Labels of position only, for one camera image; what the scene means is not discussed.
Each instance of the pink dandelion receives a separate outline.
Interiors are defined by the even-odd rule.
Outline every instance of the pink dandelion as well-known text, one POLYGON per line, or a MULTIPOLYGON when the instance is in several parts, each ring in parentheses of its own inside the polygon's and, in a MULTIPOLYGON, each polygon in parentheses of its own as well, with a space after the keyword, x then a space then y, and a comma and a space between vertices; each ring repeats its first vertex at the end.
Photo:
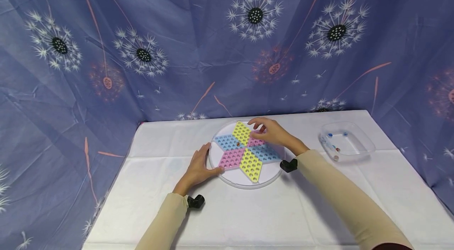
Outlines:
POLYGON ((454 69, 448 69, 432 78, 427 86, 428 103, 437 116, 454 122, 454 69))
POLYGON ((116 100, 123 86, 125 86, 121 71, 111 68, 107 64, 93 64, 89 78, 95 89, 95 94, 105 102, 116 100))
POLYGON ((293 61, 288 49, 279 46, 271 51, 262 51, 253 66, 253 79, 262 83, 273 83, 283 77, 293 61))

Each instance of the black clamp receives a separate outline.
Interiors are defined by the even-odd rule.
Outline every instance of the black clamp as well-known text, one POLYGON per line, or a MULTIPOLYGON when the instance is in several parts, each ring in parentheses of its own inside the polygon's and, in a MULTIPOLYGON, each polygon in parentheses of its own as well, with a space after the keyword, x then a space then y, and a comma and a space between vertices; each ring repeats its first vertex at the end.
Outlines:
POLYGON ((205 198, 201 194, 198 194, 195 199, 188 196, 188 207, 192 209, 200 209, 203 203, 205 203, 205 198))
POLYGON ((290 162, 286 160, 281 161, 281 169, 287 173, 298 169, 298 160, 296 158, 293 158, 290 162))

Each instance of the pink board section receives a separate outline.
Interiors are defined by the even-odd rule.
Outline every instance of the pink board section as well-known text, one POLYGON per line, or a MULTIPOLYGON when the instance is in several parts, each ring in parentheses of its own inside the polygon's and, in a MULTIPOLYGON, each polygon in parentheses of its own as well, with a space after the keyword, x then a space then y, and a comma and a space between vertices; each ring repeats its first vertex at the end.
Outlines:
POLYGON ((263 140, 256 140, 251 136, 249 136, 249 141, 247 142, 248 146, 260 146, 260 145, 264 145, 264 144, 265 144, 265 142, 263 140))
POLYGON ((245 150, 245 148, 241 148, 234 149, 233 151, 225 151, 218 166, 223 166, 225 170, 238 168, 245 150))

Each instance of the long sleeve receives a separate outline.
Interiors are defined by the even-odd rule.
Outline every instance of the long sleeve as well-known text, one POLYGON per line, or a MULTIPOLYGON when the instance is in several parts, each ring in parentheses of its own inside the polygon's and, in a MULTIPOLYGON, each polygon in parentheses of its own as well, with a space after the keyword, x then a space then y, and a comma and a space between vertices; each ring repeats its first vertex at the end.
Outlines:
POLYGON ((310 150, 297 159, 298 169, 328 200, 361 250, 372 250, 383 243, 401 244, 413 249, 391 218, 319 152, 310 150))
POLYGON ((135 250, 169 250, 187 210, 187 197, 168 194, 135 250))

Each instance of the clear plastic container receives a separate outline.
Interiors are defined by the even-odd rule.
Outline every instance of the clear plastic container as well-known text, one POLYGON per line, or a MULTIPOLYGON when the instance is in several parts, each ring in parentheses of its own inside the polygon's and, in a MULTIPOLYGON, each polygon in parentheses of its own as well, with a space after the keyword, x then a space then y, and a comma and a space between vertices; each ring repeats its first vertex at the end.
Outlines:
POLYGON ((364 160, 376 149, 364 131, 352 122, 324 125, 319 140, 334 161, 364 160))

